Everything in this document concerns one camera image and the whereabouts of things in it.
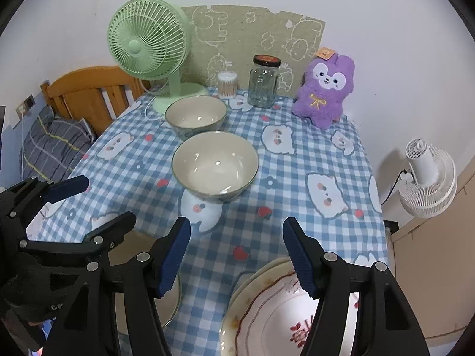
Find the glass jar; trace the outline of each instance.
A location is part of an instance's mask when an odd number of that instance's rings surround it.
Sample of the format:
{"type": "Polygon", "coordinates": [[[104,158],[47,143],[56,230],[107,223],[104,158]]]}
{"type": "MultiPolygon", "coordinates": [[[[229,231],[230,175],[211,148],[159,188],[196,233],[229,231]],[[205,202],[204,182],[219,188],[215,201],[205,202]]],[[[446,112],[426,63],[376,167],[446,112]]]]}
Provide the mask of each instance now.
{"type": "Polygon", "coordinates": [[[269,108],[275,100],[280,59],[269,55],[256,55],[249,74],[248,102],[253,106],[269,108]]]}

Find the bowl rim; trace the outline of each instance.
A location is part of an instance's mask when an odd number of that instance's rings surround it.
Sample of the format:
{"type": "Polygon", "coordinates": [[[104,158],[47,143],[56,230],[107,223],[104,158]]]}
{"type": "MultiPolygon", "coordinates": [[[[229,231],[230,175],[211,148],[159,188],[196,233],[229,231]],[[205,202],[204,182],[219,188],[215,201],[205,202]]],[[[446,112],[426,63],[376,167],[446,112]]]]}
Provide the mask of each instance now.
{"type": "Polygon", "coordinates": [[[191,95],[191,96],[186,96],[184,98],[181,98],[181,99],[178,99],[177,101],[173,102],[172,104],[170,104],[168,106],[168,108],[165,110],[165,120],[168,122],[168,124],[176,127],[176,128],[179,128],[179,129],[184,129],[184,130],[194,130],[194,129],[197,129],[197,128],[202,128],[202,127],[210,127],[210,126],[214,126],[215,124],[218,124],[220,121],[222,121],[227,115],[227,105],[219,98],[216,98],[214,96],[211,96],[211,95],[191,95]],[[198,126],[198,127],[182,127],[182,126],[179,126],[177,125],[176,123],[173,123],[173,122],[170,122],[170,120],[167,118],[167,112],[170,108],[172,108],[172,106],[175,104],[175,103],[178,103],[179,101],[182,101],[183,99],[189,99],[189,98],[198,98],[200,96],[205,96],[207,98],[212,98],[212,99],[215,99],[217,100],[219,103],[221,103],[223,106],[224,106],[224,115],[222,117],[220,117],[217,121],[215,122],[212,122],[212,123],[207,123],[207,124],[203,124],[202,126],[198,126]]]}
{"type": "Polygon", "coordinates": [[[188,142],[189,140],[192,140],[195,136],[200,136],[200,135],[203,135],[203,134],[216,134],[216,133],[222,133],[222,134],[230,134],[230,135],[234,135],[234,136],[237,136],[238,138],[241,138],[243,140],[245,140],[247,143],[249,143],[249,145],[252,147],[255,155],[256,155],[256,158],[257,158],[257,167],[256,167],[256,172],[252,175],[251,179],[246,182],[245,185],[241,186],[240,188],[230,192],[230,193],[225,193],[225,194],[221,194],[221,193],[216,193],[216,194],[210,194],[210,193],[202,193],[201,191],[198,191],[198,190],[195,190],[195,189],[192,189],[191,191],[193,191],[194,193],[196,194],[199,194],[201,196],[205,196],[205,197],[218,197],[218,196],[228,196],[230,194],[233,194],[234,192],[238,191],[238,190],[241,190],[241,189],[246,189],[250,183],[256,178],[256,175],[257,173],[259,172],[259,168],[260,168],[260,160],[259,160],[259,154],[257,153],[257,150],[256,148],[252,145],[251,142],[249,142],[247,139],[243,138],[242,136],[238,135],[238,134],[235,134],[233,132],[228,132],[228,131],[206,131],[206,132],[202,132],[198,135],[194,135],[192,136],[191,138],[187,139],[187,140],[184,140],[182,143],[180,143],[180,145],[176,148],[176,150],[173,152],[173,156],[172,156],[172,174],[173,176],[175,177],[175,179],[178,181],[178,183],[180,185],[182,185],[185,189],[191,189],[189,186],[186,186],[182,181],[180,181],[180,179],[177,177],[177,175],[175,174],[175,169],[173,168],[173,160],[175,159],[175,154],[177,153],[178,149],[186,142],[188,142]]]}

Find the wooden headboard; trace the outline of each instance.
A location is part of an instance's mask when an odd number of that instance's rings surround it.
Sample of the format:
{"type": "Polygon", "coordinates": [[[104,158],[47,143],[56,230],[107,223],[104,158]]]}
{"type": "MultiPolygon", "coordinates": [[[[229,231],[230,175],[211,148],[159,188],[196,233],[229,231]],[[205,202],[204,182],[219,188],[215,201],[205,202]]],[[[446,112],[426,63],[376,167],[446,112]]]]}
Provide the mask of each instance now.
{"type": "Polygon", "coordinates": [[[128,106],[124,86],[129,86],[134,100],[144,93],[138,79],[127,75],[119,67],[90,67],[72,71],[53,84],[44,83],[41,91],[46,103],[66,119],[85,118],[100,135],[113,119],[105,104],[104,88],[113,111],[119,116],[128,106]]]}

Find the blue checkered tablecloth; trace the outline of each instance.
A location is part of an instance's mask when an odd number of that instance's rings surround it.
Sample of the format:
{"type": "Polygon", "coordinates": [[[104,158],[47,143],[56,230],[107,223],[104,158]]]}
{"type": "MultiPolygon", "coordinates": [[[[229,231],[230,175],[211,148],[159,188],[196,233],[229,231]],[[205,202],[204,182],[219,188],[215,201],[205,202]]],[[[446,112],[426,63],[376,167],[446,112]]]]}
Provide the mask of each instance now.
{"type": "MultiPolygon", "coordinates": [[[[71,176],[84,174],[90,188],[47,214],[39,234],[40,240],[80,242],[93,227],[132,211],[137,230],[161,237],[179,215],[189,218],[182,302],[165,329],[176,356],[219,355],[219,329],[233,288],[242,275],[287,254],[282,223],[289,216],[348,262],[386,262],[381,207],[356,128],[342,117],[320,131],[291,114],[289,98],[258,109],[239,93],[227,101],[223,129],[253,144],[260,167],[236,200],[208,204],[184,191],[171,169],[180,140],[166,122],[144,117],[151,100],[145,95],[74,169],[71,176]]],[[[130,354],[128,337],[120,335],[120,341],[123,355],[130,354]]]]}

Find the beige cabinet door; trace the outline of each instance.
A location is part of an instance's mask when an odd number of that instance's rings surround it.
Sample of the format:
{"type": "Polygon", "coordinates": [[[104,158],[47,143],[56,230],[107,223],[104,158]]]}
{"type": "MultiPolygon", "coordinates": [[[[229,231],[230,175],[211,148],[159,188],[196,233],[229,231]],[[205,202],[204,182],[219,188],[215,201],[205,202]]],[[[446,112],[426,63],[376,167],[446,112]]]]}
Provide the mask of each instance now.
{"type": "Polygon", "coordinates": [[[465,327],[475,312],[475,179],[471,182],[444,213],[394,242],[396,278],[426,338],[465,327]]]}

